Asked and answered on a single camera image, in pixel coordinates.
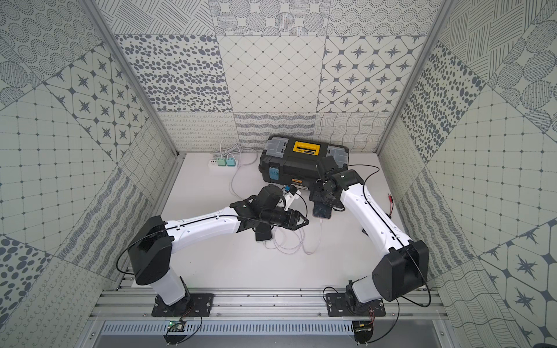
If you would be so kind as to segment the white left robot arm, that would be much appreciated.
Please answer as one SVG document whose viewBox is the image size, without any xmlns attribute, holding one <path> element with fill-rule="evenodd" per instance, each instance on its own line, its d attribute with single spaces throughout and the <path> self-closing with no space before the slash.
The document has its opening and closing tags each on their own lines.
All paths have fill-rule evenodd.
<svg viewBox="0 0 557 348">
<path fill-rule="evenodd" d="M 128 255 L 136 283 L 155 290 L 157 304 L 173 310 L 187 306 L 191 295 L 171 268 L 172 255 L 196 243 L 246 230 L 262 241 L 269 240 L 275 228 L 297 231 L 309 220 L 290 207 L 296 196 L 295 188 L 267 185 L 257 195 L 214 213 L 168 221 L 159 215 L 151 217 L 120 255 Z"/>
</svg>

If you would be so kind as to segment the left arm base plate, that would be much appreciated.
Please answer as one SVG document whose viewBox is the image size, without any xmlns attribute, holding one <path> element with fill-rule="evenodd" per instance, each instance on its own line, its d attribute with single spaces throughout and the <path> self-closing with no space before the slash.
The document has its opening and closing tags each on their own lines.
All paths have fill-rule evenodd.
<svg viewBox="0 0 557 348">
<path fill-rule="evenodd" d="M 213 307 L 214 294 L 197 293 L 187 294 L 182 300 L 173 305 L 167 305 L 160 295 L 155 297 L 155 306 L 152 309 L 152 317 L 195 317 L 207 318 Z"/>
</svg>

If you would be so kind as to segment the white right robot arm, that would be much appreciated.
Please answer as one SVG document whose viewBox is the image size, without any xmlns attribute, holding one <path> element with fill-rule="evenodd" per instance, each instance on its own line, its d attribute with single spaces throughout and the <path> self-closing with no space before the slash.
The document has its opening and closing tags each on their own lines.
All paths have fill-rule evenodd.
<svg viewBox="0 0 557 348">
<path fill-rule="evenodd" d="M 375 247 L 377 265 L 371 275 L 349 283 L 358 302 L 391 302 L 427 285 L 429 248 L 399 229 L 372 197 L 354 170 L 340 168 L 333 157 L 316 163 L 325 203 L 352 213 Z"/>
</svg>

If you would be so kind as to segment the phone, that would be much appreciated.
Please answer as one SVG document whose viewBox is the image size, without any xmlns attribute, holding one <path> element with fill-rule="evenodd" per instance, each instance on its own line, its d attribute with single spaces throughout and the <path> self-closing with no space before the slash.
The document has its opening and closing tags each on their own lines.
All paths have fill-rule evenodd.
<svg viewBox="0 0 557 348">
<path fill-rule="evenodd" d="M 273 239 L 271 226 L 258 226 L 254 228 L 255 240 L 257 242 L 267 242 Z"/>
<path fill-rule="evenodd" d="M 313 217 L 329 220 L 332 217 L 332 208 L 323 202 L 313 203 Z"/>
</svg>

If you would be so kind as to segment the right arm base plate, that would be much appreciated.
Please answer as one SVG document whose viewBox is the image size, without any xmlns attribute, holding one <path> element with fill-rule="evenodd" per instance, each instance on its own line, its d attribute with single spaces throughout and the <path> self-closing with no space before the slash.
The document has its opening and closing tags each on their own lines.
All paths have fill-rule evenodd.
<svg viewBox="0 0 557 348">
<path fill-rule="evenodd" d="M 349 293 L 326 293 L 324 296 L 329 317 L 384 317 L 386 311 L 381 300 L 359 302 Z"/>
</svg>

